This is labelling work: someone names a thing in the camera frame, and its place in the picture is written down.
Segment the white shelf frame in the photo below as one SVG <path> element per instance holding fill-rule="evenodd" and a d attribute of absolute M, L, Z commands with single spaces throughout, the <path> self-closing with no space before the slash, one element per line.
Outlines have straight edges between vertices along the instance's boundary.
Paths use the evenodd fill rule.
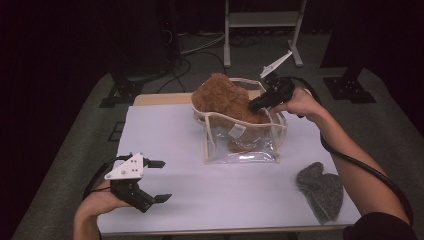
<path fill-rule="evenodd" d="M 290 50 L 293 52 L 293 58 L 296 66 L 302 67 L 303 62 L 300 58 L 296 44 L 299 37 L 300 27 L 302 25 L 306 2 L 307 0 L 302 0 L 299 11 L 230 13 L 229 0 L 226 0 L 224 66 L 231 66 L 230 28 L 294 26 L 293 38 L 288 41 L 288 44 Z"/>

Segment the person's arm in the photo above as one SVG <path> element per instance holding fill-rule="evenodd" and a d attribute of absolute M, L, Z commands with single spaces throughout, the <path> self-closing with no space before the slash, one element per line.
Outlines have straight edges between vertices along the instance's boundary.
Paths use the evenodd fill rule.
<path fill-rule="evenodd" d="M 295 89 L 292 100 L 270 111 L 288 111 L 305 116 L 317 125 L 325 141 L 336 151 L 356 158 L 385 174 L 377 162 L 348 136 L 331 114 L 302 88 Z M 409 224 L 401 202 L 390 188 L 361 168 L 334 155 L 332 158 L 347 193 L 361 215 L 383 212 Z"/>
<path fill-rule="evenodd" d="M 110 181 L 102 182 L 96 189 L 108 188 Z M 97 227 L 97 217 L 100 214 L 110 212 L 115 208 L 129 207 L 127 203 L 119 200 L 109 189 L 92 192 L 78 207 L 74 216 L 74 240 L 97 240 L 100 239 Z"/>

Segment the person's hand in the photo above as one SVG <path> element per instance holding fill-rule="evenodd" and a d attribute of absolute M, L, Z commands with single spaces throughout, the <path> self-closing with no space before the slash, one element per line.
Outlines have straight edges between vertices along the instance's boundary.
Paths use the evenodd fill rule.
<path fill-rule="evenodd" d="M 305 89 L 296 87 L 290 101 L 270 108 L 272 113 L 287 111 L 299 116 L 305 116 L 314 122 L 314 117 L 325 109 Z"/>
<path fill-rule="evenodd" d="M 92 192 L 84 199 L 77 210 L 77 215 L 99 216 L 115 208 L 130 207 L 128 203 L 116 198 L 108 187 L 110 187 L 110 181 L 102 182 L 96 188 L 99 191 Z"/>
<path fill-rule="evenodd" d="M 110 192 L 110 181 L 102 182 L 78 207 L 74 217 L 74 240 L 100 239 L 97 217 L 120 207 L 130 207 Z"/>

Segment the gray carpet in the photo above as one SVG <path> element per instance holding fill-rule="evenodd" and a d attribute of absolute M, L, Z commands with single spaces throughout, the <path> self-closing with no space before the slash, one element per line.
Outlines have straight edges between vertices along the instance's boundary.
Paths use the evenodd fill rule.
<path fill-rule="evenodd" d="M 259 80 L 262 68 L 284 55 L 289 36 L 262 37 L 261 42 L 246 48 L 232 47 L 230 77 Z M 424 238 L 424 140 L 388 93 L 384 83 L 364 69 L 359 77 L 363 87 L 376 99 L 375 104 L 351 104 L 334 101 L 323 77 L 340 76 L 344 68 L 320 69 L 329 35 L 301 34 L 298 48 L 303 68 L 297 68 L 289 59 L 276 72 L 307 80 L 321 97 L 322 103 L 348 133 L 387 170 L 390 177 L 404 190 L 415 213 L 414 228 Z M 185 36 L 181 48 L 188 50 L 211 39 Z M 204 50 L 221 59 L 222 47 Z M 195 90 L 213 72 L 223 72 L 217 58 L 196 54 L 185 58 L 191 63 L 181 82 L 186 91 Z M 176 74 L 183 73 L 188 64 L 183 62 Z M 172 75 L 149 82 L 142 93 L 155 93 Z M 20 223 L 13 239 L 71 239 L 72 219 L 81 201 L 82 192 L 97 168 L 113 158 L 118 142 L 108 141 L 116 122 L 125 121 L 129 104 L 114 108 L 99 108 L 113 87 L 109 74 L 99 80 L 81 109 L 72 129 L 58 152 L 47 176 Z M 161 93 L 182 92 L 173 81 Z M 341 231 L 305 232 L 299 239 L 342 239 Z M 160 237 L 106 237 L 105 239 L 160 239 Z M 223 239 L 221 235 L 178 236 L 174 239 Z M 284 233 L 233 235 L 231 239 L 286 239 Z"/>

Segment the dark background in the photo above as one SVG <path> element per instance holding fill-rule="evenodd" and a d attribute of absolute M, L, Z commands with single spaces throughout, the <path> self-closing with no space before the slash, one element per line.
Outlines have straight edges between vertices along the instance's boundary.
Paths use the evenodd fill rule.
<path fill-rule="evenodd" d="M 290 10 L 299 4 L 258 2 L 232 1 L 231 9 Z M 0 4 L 0 184 L 1 215 L 7 222 L 0 231 L 2 239 L 9 239 L 97 81 L 115 66 L 137 66 L 147 73 L 169 70 L 178 58 L 177 42 L 168 43 L 160 29 L 222 31 L 224 1 Z M 175 6 L 173 22 L 169 6 Z M 347 66 L 360 53 L 364 66 L 383 79 L 421 133 L 423 10 L 421 0 L 309 0 L 302 25 L 304 33 L 333 30 L 323 67 Z"/>

